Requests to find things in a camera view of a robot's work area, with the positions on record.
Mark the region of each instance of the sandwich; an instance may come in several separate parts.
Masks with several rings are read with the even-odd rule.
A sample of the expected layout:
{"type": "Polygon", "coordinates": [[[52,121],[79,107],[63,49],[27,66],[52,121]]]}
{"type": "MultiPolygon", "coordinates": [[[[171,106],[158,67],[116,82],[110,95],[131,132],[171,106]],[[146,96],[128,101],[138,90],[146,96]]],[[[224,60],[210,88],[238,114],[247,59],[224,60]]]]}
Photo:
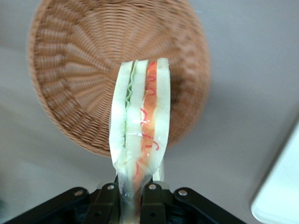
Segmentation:
{"type": "Polygon", "coordinates": [[[122,63],[111,107],[109,145],[121,193],[120,223],[138,223],[144,185],[159,172],[170,123],[167,58],[122,63]]]}

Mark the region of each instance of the sandwich wedge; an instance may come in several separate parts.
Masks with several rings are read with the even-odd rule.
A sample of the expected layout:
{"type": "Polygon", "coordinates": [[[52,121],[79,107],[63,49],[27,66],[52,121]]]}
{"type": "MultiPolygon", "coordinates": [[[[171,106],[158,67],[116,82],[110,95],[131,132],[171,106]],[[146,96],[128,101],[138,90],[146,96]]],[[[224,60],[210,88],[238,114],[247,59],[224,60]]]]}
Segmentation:
{"type": "Polygon", "coordinates": [[[122,63],[111,108],[109,145],[121,193],[121,223],[138,223],[141,191],[163,161],[170,123],[167,58],[122,63]]]}

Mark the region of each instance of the shredded carrot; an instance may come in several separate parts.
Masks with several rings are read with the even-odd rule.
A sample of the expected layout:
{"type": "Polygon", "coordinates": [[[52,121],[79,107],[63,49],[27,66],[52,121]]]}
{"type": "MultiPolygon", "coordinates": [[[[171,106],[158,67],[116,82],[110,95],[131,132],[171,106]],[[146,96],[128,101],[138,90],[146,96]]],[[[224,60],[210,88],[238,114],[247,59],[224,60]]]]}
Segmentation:
{"type": "Polygon", "coordinates": [[[146,76],[145,96],[144,96],[143,108],[141,108],[141,111],[144,114],[144,119],[141,121],[142,155],[136,162],[137,170],[134,177],[134,187],[136,190],[139,189],[144,179],[145,176],[144,169],[149,164],[149,156],[153,144],[157,146],[156,150],[159,150],[159,145],[154,141],[154,134],[155,134],[154,112],[156,107],[157,107],[157,61],[150,64],[146,76]]]}

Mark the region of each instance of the woven basket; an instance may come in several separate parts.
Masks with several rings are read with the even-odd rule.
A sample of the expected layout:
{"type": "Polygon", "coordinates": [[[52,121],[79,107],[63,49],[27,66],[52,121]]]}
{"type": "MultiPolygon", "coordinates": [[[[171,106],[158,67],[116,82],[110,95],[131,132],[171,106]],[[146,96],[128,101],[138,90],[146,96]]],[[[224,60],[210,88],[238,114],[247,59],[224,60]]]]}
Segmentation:
{"type": "Polygon", "coordinates": [[[29,37],[29,66],[46,112],[73,141],[103,156],[121,62],[167,57],[168,146],[196,123],[209,90],[209,56],[185,0],[42,0],[29,37]]]}

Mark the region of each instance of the screw head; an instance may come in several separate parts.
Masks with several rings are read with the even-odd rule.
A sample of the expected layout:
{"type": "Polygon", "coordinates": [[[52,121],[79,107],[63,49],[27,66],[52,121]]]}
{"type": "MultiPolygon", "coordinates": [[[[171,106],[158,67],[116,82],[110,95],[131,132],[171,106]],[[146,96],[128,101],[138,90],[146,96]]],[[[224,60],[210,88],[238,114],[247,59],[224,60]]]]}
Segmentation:
{"type": "Polygon", "coordinates": [[[185,190],[179,190],[178,194],[181,195],[181,196],[186,196],[188,193],[185,190]]]}
{"type": "Polygon", "coordinates": [[[74,193],[75,196],[80,196],[83,194],[83,190],[78,190],[74,193]]]}
{"type": "Polygon", "coordinates": [[[155,190],[155,189],[157,189],[157,186],[155,184],[151,184],[151,185],[149,185],[149,189],[155,190]]]}
{"type": "Polygon", "coordinates": [[[109,185],[109,186],[107,187],[107,189],[108,189],[108,190],[112,190],[112,189],[114,189],[114,185],[112,185],[112,184],[109,185]]]}

